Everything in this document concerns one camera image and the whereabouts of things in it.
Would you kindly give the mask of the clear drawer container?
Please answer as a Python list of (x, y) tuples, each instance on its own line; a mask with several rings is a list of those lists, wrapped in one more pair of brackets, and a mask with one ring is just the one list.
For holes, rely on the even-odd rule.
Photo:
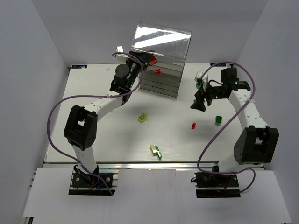
[(177, 98), (191, 42), (191, 31), (140, 22), (137, 25), (131, 50), (149, 52), (157, 63), (148, 66), (139, 88)]

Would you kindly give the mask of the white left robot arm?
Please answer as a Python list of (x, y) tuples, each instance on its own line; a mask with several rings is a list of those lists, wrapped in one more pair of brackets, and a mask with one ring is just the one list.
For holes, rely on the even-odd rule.
[(71, 108), (64, 128), (64, 137), (72, 145), (81, 168), (86, 168), (95, 175), (99, 173), (92, 150), (98, 121), (128, 102), (137, 76), (147, 69), (152, 58), (152, 53), (130, 51), (126, 62), (115, 68), (109, 92), (104, 98), (86, 106), (75, 105)]

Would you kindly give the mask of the blue label corner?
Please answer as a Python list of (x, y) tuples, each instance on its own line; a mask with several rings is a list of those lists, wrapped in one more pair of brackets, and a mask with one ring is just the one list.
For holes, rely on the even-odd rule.
[(72, 65), (71, 69), (86, 69), (87, 65)]
[(210, 63), (210, 66), (214, 67), (226, 67), (226, 63)]

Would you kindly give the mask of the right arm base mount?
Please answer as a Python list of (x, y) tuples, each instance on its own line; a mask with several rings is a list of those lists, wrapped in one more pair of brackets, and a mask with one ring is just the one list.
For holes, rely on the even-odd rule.
[(190, 180), (195, 184), (197, 198), (239, 198), (241, 197), (236, 175), (213, 175), (194, 173)]

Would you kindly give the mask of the light green lego assembly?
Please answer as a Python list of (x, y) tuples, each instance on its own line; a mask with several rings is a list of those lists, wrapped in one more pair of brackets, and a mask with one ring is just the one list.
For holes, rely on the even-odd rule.
[(152, 153), (153, 153), (154, 155), (157, 155), (158, 158), (161, 160), (161, 158), (162, 158), (162, 154), (161, 154), (161, 152), (160, 152), (158, 146), (150, 145), (150, 149), (151, 149)]

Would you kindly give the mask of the aluminium table front rail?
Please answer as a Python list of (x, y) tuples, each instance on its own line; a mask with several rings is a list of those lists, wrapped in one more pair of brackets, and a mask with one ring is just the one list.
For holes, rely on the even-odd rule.
[[(72, 168), (75, 162), (45, 162), (43, 168)], [(100, 169), (197, 169), (196, 162), (100, 162)]]

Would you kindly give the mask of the blue label left corner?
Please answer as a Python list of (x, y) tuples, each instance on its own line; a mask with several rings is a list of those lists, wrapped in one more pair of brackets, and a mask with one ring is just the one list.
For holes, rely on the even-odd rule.
[(87, 65), (72, 65), (71, 69), (86, 69)]

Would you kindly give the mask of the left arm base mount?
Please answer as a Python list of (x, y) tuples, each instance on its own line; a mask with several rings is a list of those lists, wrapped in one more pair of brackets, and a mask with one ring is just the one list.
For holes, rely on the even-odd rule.
[(86, 174), (81, 171), (78, 165), (73, 167), (70, 187), (68, 195), (71, 196), (111, 196), (115, 193), (117, 186), (117, 177), (115, 173), (103, 173), (98, 175), (105, 181), (109, 189), (106, 188), (105, 183), (99, 178)]

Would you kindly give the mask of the large red lego piece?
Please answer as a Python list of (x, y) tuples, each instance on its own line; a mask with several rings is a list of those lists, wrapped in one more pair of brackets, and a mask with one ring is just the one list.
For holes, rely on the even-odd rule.
[(152, 57), (150, 63), (149, 63), (149, 66), (153, 66), (157, 63), (157, 58), (155, 56)]

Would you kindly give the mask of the dark green lego brick right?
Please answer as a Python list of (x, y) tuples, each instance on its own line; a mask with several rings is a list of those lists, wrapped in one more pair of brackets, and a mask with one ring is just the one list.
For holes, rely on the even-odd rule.
[(214, 123), (218, 126), (221, 126), (222, 125), (222, 116), (216, 115)]

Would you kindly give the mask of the blue label right corner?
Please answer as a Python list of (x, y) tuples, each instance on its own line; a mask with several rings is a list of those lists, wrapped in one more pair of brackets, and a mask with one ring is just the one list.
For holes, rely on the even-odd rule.
[(226, 67), (226, 63), (210, 63), (210, 66), (214, 67)]

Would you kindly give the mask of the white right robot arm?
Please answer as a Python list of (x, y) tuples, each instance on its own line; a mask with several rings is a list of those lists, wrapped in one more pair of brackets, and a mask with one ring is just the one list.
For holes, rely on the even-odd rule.
[(235, 118), (239, 119), (242, 128), (232, 154), (219, 161), (216, 171), (211, 171), (211, 174), (234, 175), (251, 165), (270, 163), (279, 132), (270, 127), (258, 112), (252, 100), (255, 89), (248, 82), (239, 80), (235, 68), (223, 69), (217, 86), (212, 86), (211, 80), (204, 78), (204, 73), (197, 74), (195, 80), (200, 88), (191, 108), (204, 112), (213, 100), (227, 99), (234, 107), (235, 115), (220, 130), (224, 131)]

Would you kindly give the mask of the lime green lego brick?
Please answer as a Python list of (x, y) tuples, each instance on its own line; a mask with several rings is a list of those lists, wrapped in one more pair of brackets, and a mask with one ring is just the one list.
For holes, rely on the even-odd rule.
[(147, 115), (145, 113), (141, 114), (139, 117), (138, 117), (138, 121), (140, 123), (143, 123), (145, 120), (147, 119)]

